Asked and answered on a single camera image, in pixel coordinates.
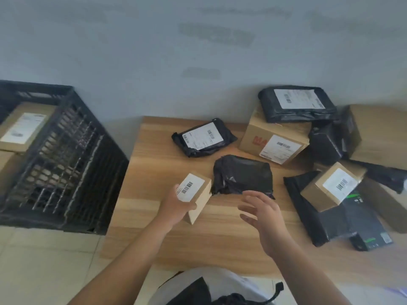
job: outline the brown box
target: brown box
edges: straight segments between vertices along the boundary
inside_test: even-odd
[[[195,222],[198,215],[203,210],[206,202],[212,196],[210,188],[212,186],[212,180],[196,172],[189,173],[182,181],[177,190],[178,199],[184,202],[195,202],[197,208],[189,211],[184,220],[191,225]]]
[[[362,166],[360,166],[358,164],[351,163],[349,161],[345,161],[343,159],[341,159],[339,161],[339,163],[342,164],[350,172],[352,172],[358,179],[363,179],[366,172],[368,172],[368,170],[365,167],[362,167]],[[321,163],[318,163],[318,162],[314,163],[314,170],[325,171],[325,170],[328,170],[328,169],[329,169],[329,166],[325,166],[325,165],[323,165]]]
[[[267,123],[261,105],[254,110],[239,149],[278,164],[291,161],[309,145],[311,123]]]
[[[339,205],[361,181],[361,177],[357,177],[337,162],[318,174],[301,191],[301,195],[318,212],[322,212]]]
[[[350,159],[407,169],[407,112],[390,107],[350,105],[343,135]]]
[[[13,175],[21,168],[21,155],[0,151],[0,195],[4,195],[13,181]]]
[[[0,125],[0,150],[24,153],[56,106],[23,102]]]
[[[369,178],[358,186],[364,201],[399,233],[407,233],[407,192],[401,194]]]

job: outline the wooden table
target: wooden table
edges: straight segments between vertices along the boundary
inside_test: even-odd
[[[173,184],[181,183],[191,171],[212,177],[216,159],[234,154],[266,161],[237,149],[246,124],[227,124],[239,140],[217,153],[187,158],[173,143],[171,134],[203,121],[145,117],[120,191],[101,252],[116,257],[153,219],[160,200]],[[286,166],[270,162],[273,188],[287,227],[311,259],[337,281],[388,286],[407,283],[407,235],[390,232],[395,244],[372,252],[358,252],[348,240],[336,240],[314,247],[283,184],[283,176],[295,176],[311,169],[301,153]],[[240,195],[211,197],[193,226],[179,223],[165,238],[156,264],[173,270],[198,266],[220,266],[242,275],[280,277],[275,263],[263,252],[257,230],[239,218]]]

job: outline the person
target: person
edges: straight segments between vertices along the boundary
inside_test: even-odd
[[[136,239],[99,275],[89,282],[69,305],[132,305],[145,277],[171,229],[193,202],[178,200],[175,185],[162,200],[155,218]],[[244,191],[238,209],[242,220],[258,230],[265,253],[278,266],[297,304],[350,304],[290,236],[278,204],[257,191]],[[221,268],[196,268],[165,282],[149,301],[150,305],[259,304],[267,303],[270,292],[260,291],[250,280]]]

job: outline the hand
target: hand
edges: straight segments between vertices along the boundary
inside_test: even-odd
[[[281,242],[292,240],[278,204],[265,194],[251,190],[243,192],[242,201],[251,206],[239,205],[238,209],[256,216],[257,220],[245,214],[240,214],[241,219],[258,230],[264,252],[272,257]]]
[[[186,212],[195,210],[197,205],[195,202],[182,202],[177,198],[177,189],[179,184],[175,184],[167,196],[161,201],[158,213],[155,216],[155,221],[163,224],[169,232],[182,218]]]

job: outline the gray wall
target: gray wall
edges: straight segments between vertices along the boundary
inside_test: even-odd
[[[0,0],[0,78],[73,85],[131,153],[140,116],[247,122],[269,84],[406,107],[407,0]]]

